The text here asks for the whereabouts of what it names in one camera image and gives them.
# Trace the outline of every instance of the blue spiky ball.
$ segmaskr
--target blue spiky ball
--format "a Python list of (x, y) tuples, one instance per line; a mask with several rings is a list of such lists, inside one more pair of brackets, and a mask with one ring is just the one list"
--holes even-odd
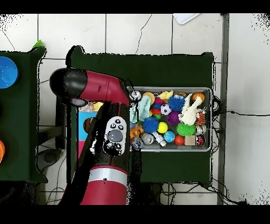
[(171, 110), (180, 112), (185, 104), (185, 98), (180, 95), (171, 96), (168, 100), (168, 104)]
[(151, 134), (158, 130), (158, 120), (155, 117), (148, 117), (142, 123), (142, 129), (144, 132)]
[(152, 105), (152, 108), (154, 108), (154, 109), (160, 109), (160, 108), (161, 108), (161, 105), (162, 105), (162, 104), (156, 104), (156, 103), (154, 103), (154, 104)]

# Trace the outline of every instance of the green table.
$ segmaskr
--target green table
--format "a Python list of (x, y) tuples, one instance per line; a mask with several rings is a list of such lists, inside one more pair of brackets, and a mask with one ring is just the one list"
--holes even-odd
[[(212, 88), (211, 53), (202, 55), (116, 55), (86, 54), (80, 46), (68, 53), (67, 63), (86, 69), (130, 79), (134, 86)], [(72, 153), (76, 146), (76, 111), (72, 109)], [(142, 152), (142, 182), (202, 182), (210, 184), (208, 152)]]

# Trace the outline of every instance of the green spiky ball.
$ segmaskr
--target green spiky ball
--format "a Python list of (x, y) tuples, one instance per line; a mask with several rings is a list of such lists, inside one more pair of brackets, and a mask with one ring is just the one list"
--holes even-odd
[(196, 132), (196, 125), (184, 125), (183, 123), (179, 123), (176, 127), (176, 131), (178, 135), (181, 136), (193, 135)]

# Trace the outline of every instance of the white plush toy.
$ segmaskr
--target white plush toy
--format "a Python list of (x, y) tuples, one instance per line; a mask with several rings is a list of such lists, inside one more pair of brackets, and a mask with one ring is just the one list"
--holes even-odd
[(186, 102), (183, 106), (181, 114), (179, 114), (179, 120), (183, 122), (185, 125), (193, 125), (196, 121), (196, 114), (201, 111), (201, 109), (197, 109), (198, 106), (203, 102), (200, 97), (197, 97), (194, 103), (189, 106), (190, 97), (192, 94), (189, 94), (186, 97)]

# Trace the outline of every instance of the yellow ball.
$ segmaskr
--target yellow ball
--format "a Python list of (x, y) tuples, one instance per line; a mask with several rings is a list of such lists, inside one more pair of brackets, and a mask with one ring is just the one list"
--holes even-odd
[(158, 125), (158, 132), (163, 134), (168, 130), (168, 125), (165, 122), (160, 122)]

